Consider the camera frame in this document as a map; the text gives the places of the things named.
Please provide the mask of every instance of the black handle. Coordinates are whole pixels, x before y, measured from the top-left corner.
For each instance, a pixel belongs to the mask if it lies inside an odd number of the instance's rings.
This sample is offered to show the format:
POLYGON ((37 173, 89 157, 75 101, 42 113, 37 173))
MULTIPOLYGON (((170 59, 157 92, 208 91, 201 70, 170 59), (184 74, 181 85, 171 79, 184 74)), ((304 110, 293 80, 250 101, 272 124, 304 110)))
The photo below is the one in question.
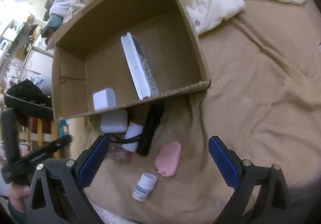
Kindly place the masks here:
POLYGON ((161 123, 161 117, 164 112, 164 102, 157 100, 155 104, 150 106, 141 138, 137 146, 136 153, 142 156, 147 156, 154 133, 161 123))
POLYGON ((10 165, 20 158, 17 115, 13 108, 1 112, 1 126, 4 152, 10 165))

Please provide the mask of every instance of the pink soap case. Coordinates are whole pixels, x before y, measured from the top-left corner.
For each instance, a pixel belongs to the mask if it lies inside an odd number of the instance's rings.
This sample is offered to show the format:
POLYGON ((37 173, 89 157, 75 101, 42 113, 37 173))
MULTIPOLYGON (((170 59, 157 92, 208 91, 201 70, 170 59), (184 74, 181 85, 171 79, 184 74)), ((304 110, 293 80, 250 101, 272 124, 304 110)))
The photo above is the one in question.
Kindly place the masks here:
POLYGON ((181 151, 182 146, 177 141, 162 145, 154 163, 157 173, 164 177, 173 176, 179 165, 181 151))

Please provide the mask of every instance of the beige bedsheet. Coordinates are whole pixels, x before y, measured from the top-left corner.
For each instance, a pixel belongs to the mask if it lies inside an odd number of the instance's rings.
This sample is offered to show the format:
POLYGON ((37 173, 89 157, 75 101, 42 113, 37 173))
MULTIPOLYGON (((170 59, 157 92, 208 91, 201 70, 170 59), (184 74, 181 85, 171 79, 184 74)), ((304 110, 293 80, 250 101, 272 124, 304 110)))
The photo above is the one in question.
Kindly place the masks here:
MULTIPOLYGON (((244 12, 200 37, 208 91, 167 99, 149 155, 134 154, 130 164, 105 160, 85 190, 92 201, 150 224, 213 223, 233 193, 208 153, 208 139, 218 135, 242 159, 281 165, 293 223, 310 213, 321 193, 321 14, 312 0, 245 3, 244 12), (150 199, 136 201, 131 193, 141 174, 157 175, 155 156, 173 140, 182 144, 176 175, 158 176, 150 199)), ((136 108, 143 117, 148 106, 136 108)), ((99 117, 69 123, 76 158, 100 134, 99 117)))

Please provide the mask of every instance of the pill bottle cap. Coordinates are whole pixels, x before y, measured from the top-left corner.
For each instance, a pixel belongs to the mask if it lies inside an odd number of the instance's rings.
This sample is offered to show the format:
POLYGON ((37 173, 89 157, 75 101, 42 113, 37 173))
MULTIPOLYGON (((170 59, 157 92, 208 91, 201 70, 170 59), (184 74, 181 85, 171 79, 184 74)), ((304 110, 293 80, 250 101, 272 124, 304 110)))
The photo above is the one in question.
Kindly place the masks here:
POLYGON ((146 186, 149 186, 149 187, 154 187, 155 183, 157 181, 157 178, 153 175, 153 174, 150 174, 150 173, 143 173, 141 179, 140 179, 140 182, 143 184, 143 185, 146 185, 146 186))
MULTIPOLYGON (((138 136, 142 133, 143 127, 141 125, 138 125, 136 123, 130 122, 128 129, 126 131, 125 139, 129 139, 135 136, 138 136)), ((136 152, 138 146, 138 142, 132 142, 132 143, 125 143, 122 145, 122 147, 131 152, 136 152)))

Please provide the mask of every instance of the white calculator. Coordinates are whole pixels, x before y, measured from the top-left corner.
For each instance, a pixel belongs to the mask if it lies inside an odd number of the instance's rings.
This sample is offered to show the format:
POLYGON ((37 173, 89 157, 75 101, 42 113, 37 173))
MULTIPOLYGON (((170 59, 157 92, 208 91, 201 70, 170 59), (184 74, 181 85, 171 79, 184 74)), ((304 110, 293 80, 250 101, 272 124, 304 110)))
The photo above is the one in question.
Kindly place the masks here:
POLYGON ((159 96, 159 91, 140 42, 129 32, 121 37, 127 64, 140 100, 159 96))

